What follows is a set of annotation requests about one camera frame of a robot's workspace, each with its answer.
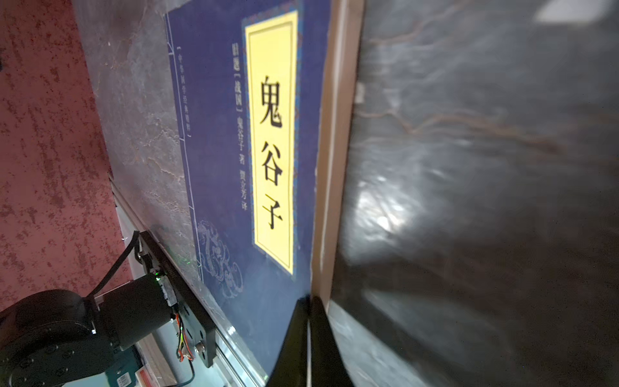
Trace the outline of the blue Chinese book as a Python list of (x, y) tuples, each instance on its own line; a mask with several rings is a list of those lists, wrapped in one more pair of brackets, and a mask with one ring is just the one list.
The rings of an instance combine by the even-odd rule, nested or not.
[(164, 16), (198, 277), (263, 381), (330, 300), (362, 1), (190, 1)]

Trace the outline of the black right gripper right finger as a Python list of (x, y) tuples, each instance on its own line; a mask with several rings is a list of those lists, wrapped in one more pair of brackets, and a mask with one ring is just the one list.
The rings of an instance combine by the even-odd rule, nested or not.
[(353, 387), (321, 298), (311, 298), (309, 311), (312, 386)]

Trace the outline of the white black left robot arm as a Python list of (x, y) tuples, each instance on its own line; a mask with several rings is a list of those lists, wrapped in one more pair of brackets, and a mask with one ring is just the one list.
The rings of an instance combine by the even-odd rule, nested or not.
[(172, 319), (163, 282), (148, 274), (100, 300), (47, 290), (8, 307), (1, 313), (1, 384), (63, 386), (106, 372)]

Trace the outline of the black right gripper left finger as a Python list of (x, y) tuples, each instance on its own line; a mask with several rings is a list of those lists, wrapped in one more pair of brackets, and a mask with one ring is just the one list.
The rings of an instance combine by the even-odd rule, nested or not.
[(308, 297), (298, 299), (267, 387), (307, 385), (309, 303)]

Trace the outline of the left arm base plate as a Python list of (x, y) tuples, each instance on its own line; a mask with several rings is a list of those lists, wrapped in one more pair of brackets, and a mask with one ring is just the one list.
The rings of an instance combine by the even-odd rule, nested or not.
[(212, 367), (216, 358), (217, 327), (211, 315), (150, 232), (140, 232), (136, 257), (144, 271), (154, 274), (160, 281), (169, 304), (180, 316), (184, 344), (189, 350), (185, 355)]

